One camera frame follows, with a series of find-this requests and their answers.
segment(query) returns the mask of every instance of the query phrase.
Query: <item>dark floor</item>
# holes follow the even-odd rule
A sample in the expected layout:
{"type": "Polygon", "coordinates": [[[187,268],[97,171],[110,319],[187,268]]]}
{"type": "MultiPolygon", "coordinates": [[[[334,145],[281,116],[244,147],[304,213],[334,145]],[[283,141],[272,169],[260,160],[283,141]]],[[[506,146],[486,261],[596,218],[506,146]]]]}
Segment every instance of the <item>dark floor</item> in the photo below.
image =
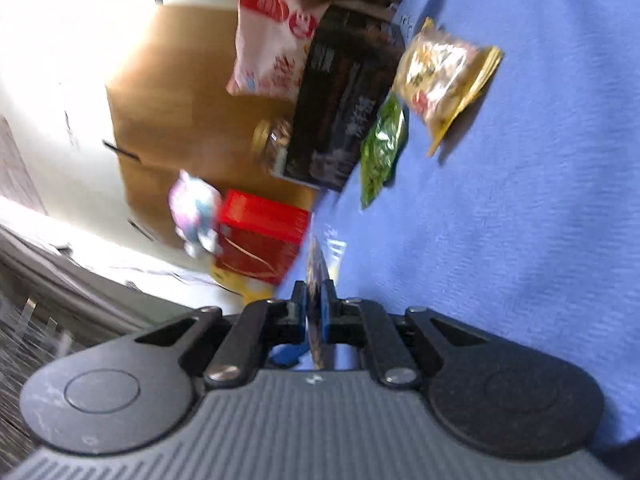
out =
{"type": "Polygon", "coordinates": [[[15,145],[11,128],[0,115],[0,196],[46,214],[40,196],[15,145]]]}

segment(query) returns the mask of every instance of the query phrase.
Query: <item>metal bolt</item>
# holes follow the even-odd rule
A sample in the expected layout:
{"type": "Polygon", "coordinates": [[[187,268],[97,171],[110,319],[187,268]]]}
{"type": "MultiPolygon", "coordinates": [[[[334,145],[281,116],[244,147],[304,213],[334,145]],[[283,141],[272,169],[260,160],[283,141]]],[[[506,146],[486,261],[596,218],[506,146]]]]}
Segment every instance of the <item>metal bolt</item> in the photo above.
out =
{"type": "Polygon", "coordinates": [[[240,368],[233,365],[218,365],[207,370],[207,376],[212,381],[221,383],[232,381],[240,376],[240,368]]]}
{"type": "Polygon", "coordinates": [[[385,381],[389,384],[409,384],[418,377],[411,368],[391,368],[385,374],[385,381]]]}

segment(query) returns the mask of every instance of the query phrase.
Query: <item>gray ribbed surface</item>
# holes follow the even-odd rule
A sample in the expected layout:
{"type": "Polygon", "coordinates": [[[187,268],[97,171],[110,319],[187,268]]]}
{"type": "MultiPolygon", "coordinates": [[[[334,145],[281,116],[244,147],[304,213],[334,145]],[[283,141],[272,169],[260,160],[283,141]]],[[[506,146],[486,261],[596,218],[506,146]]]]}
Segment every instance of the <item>gray ribbed surface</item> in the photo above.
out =
{"type": "Polygon", "coordinates": [[[586,452],[540,463],[473,452],[417,394],[378,386],[368,372],[262,370],[249,386],[209,394],[188,425],[148,449],[96,459],[41,449],[7,480],[564,478],[613,476],[586,452]]]}

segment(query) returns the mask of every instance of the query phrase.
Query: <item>blue tablecloth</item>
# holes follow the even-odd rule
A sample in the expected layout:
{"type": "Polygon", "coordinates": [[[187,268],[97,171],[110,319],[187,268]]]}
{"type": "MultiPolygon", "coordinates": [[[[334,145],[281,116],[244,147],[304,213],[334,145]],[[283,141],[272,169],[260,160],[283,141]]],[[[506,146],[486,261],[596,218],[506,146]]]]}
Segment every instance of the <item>blue tablecloth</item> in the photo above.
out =
{"type": "Polygon", "coordinates": [[[338,294],[429,305],[581,366],[606,395],[597,444],[626,442],[640,434],[640,0],[404,0],[406,36],[425,14],[506,56],[433,158],[410,117],[370,209],[360,168],[319,202],[316,228],[348,244],[338,294]]]}

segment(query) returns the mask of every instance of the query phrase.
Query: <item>green wrapper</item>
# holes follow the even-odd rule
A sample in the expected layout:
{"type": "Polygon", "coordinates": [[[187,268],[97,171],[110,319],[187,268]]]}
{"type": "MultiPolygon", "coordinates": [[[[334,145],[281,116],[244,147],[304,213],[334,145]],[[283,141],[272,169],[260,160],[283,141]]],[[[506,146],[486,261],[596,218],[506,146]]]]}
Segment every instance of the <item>green wrapper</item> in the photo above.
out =
{"type": "Polygon", "coordinates": [[[360,149],[360,204],[363,209],[369,207],[385,183],[393,179],[396,158],[406,136],[402,102],[390,93],[378,109],[376,122],[360,149]]]}

